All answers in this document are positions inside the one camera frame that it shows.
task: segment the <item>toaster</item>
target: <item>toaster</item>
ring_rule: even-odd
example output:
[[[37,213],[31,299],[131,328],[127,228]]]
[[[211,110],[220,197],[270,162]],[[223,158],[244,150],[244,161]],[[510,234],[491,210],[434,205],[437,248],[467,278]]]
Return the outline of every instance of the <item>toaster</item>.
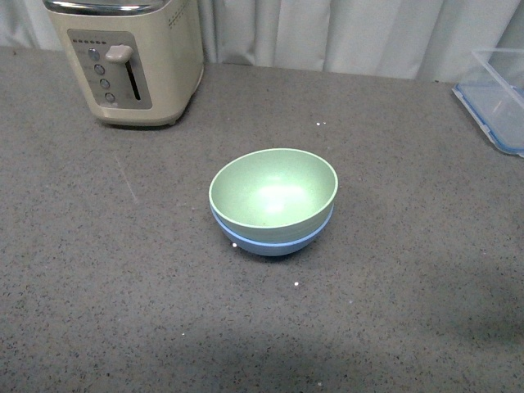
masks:
[[[43,0],[91,112],[174,124],[204,71],[197,0]]]

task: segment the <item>plastic container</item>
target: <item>plastic container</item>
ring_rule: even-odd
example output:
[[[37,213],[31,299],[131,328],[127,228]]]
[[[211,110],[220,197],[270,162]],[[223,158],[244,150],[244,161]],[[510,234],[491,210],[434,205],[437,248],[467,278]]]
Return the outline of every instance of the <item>plastic container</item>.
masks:
[[[472,56],[453,92],[498,149],[524,156],[524,50],[484,49]]]

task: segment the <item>curtain fold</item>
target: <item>curtain fold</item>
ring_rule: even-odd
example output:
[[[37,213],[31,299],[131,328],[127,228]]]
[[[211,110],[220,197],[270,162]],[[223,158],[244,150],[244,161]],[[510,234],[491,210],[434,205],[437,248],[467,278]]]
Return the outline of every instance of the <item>curtain fold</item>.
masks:
[[[197,0],[206,61],[454,82],[524,48],[519,0]],[[61,49],[40,0],[0,2],[0,45]]]

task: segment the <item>stacked bowls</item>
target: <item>stacked bowls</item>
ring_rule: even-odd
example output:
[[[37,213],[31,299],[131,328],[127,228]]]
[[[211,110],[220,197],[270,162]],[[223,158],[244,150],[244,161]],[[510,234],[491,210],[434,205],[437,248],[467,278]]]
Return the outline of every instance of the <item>stacked bowls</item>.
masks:
[[[285,255],[311,243],[331,218],[335,170],[307,151],[255,151],[224,166],[209,197],[224,234],[246,251]]]

